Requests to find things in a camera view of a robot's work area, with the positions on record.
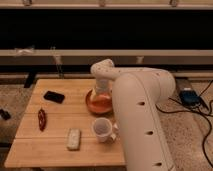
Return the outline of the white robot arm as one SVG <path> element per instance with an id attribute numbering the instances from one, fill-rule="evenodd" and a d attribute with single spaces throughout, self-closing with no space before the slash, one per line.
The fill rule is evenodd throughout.
<path id="1" fill-rule="evenodd" d="M 127 171 L 176 171 L 156 104 L 176 88 L 164 69 L 118 68 L 106 59 L 91 66 L 95 92 L 112 92 L 112 106 Z"/>

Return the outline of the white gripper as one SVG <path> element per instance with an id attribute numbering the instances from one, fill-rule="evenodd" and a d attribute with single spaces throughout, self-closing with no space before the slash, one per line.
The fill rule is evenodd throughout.
<path id="1" fill-rule="evenodd" d="M 92 89 L 91 100 L 110 99 L 109 81 L 107 79 L 97 79 L 96 85 Z"/>

